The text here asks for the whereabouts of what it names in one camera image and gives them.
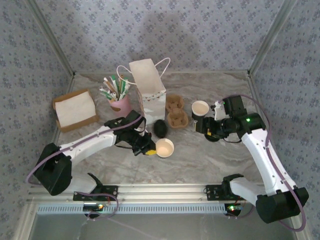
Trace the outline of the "pink straw holder cup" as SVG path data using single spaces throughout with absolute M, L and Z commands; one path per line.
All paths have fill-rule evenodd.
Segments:
M 109 105 L 117 118 L 126 117 L 132 111 L 132 106 L 128 95 L 118 101 L 109 100 Z

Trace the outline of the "thin aluminium frame rail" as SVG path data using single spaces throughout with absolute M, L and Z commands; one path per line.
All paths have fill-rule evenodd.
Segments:
M 243 74 L 247 75 L 248 70 L 166 70 L 165 74 Z M 115 71 L 77 71 L 76 74 L 81 75 L 107 75 L 116 74 Z

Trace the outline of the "wide aluminium base rail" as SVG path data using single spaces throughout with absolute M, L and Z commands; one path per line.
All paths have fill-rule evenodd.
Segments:
M 94 180 L 80 180 L 71 183 L 64 191 L 51 195 L 40 185 L 32 186 L 26 201 L 31 203 L 71 203 L 74 193 L 84 192 L 90 194 L 98 186 Z M 204 184 L 110 184 L 118 186 L 117 199 L 125 204 L 184 204 L 184 203 L 233 203 L 234 200 L 208 201 Z

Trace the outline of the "brown pulp cup carrier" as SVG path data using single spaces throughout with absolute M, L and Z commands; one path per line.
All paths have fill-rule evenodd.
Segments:
M 185 102 L 181 95 L 170 94 L 166 96 L 165 109 L 168 112 L 168 125 L 173 129 L 186 128 L 189 124 L 187 113 L 184 111 Z

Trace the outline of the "brown cardboard napkin box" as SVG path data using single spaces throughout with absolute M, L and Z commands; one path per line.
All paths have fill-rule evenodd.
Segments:
M 63 101 L 63 100 L 66 100 L 66 99 L 68 99 L 68 98 L 74 97 L 74 96 L 79 95 L 79 94 L 81 94 L 81 93 L 84 93 L 84 92 L 86 92 L 86 91 L 88 91 L 88 92 L 90 93 L 90 95 L 91 95 L 90 90 L 87 89 L 87 88 L 84 88 L 84 89 L 81 89 L 81 90 L 77 90 L 77 91 L 70 92 L 70 93 L 66 94 L 64 98 L 62 98 L 62 99 L 60 98 L 58 101 L 53 100 L 53 102 L 52 102 L 52 107 L 53 107 L 53 109 L 55 110 L 55 103 L 56 103 L 56 102 L 61 102 L 61 101 Z M 81 121 L 81 122 L 78 122 L 78 123 L 75 123 L 75 124 L 66 126 L 66 127 L 61 127 L 61 126 L 60 126 L 60 123 L 59 123 L 59 121 L 58 121 L 58 117 L 57 117 L 56 123 L 58 124 L 59 129 L 60 129 L 61 132 L 63 132 L 63 133 L 70 132 L 70 131 L 73 131 L 73 130 L 76 130 L 76 129 L 79 129 L 79 128 L 81 128 L 81 127 L 84 127 L 84 126 L 87 126 L 87 125 L 90 125 L 90 124 L 92 124 L 92 123 L 97 122 L 97 121 L 99 120 L 99 116 L 98 116 L 98 113 L 97 113 L 96 108 L 95 108 L 95 111 L 96 111 L 96 115 L 95 115 L 95 116 L 93 116 L 93 117 L 91 117 L 91 118 L 88 118 L 88 119 L 86 119 L 86 120 L 83 120 L 83 121 Z

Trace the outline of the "black paper coffee cup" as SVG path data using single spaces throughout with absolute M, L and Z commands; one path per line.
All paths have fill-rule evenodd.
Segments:
M 191 117 L 193 119 L 193 124 L 196 125 L 197 123 L 201 122 L 206 114 L 209 112 L 210 107 L 209 105 L 202 100 L 197 100 L 191 105 Z

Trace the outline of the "cream paper cup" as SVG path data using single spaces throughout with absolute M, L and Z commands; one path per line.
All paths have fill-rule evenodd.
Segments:
M 174 146 L 173 142 L 167 138 L 159 139 L 156 142 L 155 146 L 156 146 L 156 154 L 160 158 L 170 157 L 175 150 L 175 146 Z

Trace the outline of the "white napkin stack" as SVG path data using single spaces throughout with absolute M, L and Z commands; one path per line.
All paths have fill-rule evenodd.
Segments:
M 62 128 L 77 124 L 96 115 L 95 103 L 88 91 L 54 104 Z

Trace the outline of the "small green circuit board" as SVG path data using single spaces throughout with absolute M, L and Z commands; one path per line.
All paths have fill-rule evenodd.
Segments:
M 243 209 L 243 206 L 240 203 L 225 203 L 224 204 L 226 213 L 228 217 L 238 217 Z
M 84 212 L 101 212 L 104 210 L 103 204 L 91 204 L 91 203 L 85 203 L 83 205 L 83 211 Z

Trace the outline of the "white paper bag with handles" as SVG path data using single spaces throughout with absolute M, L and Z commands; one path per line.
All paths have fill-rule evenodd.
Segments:
M 170 63 L 169 57 L 165 57 L 158 63 L 154 63 L 152 59 L 148 58 L 130 62 L 129 68 L 123 65 L 116 68 L 118 78 L 120 77 L 120 68 L 132 75 L 133 82 L 128 81 L 128 83 L 136 87 L 139 105 L 148 125 L 157 120 L 165 119 L 166 88 L 161 77 Z

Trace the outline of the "grey metal panel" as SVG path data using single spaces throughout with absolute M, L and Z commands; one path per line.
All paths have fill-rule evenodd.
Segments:
M 116 214 L 87 220 L 84 214 L 40 214 L 27 240 L 298 240 L 256 212 L 241 219 L 223 214 Z

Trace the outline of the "aluminium frame post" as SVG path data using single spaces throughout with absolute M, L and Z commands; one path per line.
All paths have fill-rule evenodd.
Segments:
M 59 45 L 57 38 L 55 37 L 53 31 L 51 30 L 45 15 L 42 13 L 40 7 L 38 6 L 36 0 L 24 0 L 26 6 L 28 7 L 29 11 L 33 15 L 35 21 L 37 22 L 38 26 L 40 27 L 42 33 L 44 34 L 46 40 L 48 41 L 49 45 L 51 46 L 53 52 L 55 53 L 56 57 L 58 58 L 59 62 L 61 63 L 62 67 L 66 70 L 66 72 L 70 75 L 74 75 L 74 71 L 72 70 L 69 61 L 64 54 L 62 48 Z
M 259 67 L 263 63 L 265 57 L 267 56 L 269 50 L 271 49 L 273 43 L 275 42 L 278 34 L 280 33 L 282 27 L 288 20 L 291 11 L 297 4 L 298 0 L 283 0 L 283 3 L 276 14 L 272 25 L 270 26 L 266 36 L 264 37 L 261 46 L 256 53 L 250 68 L 248 69 L 248 75 L 250 77 L 254 76 L 258 71 Z

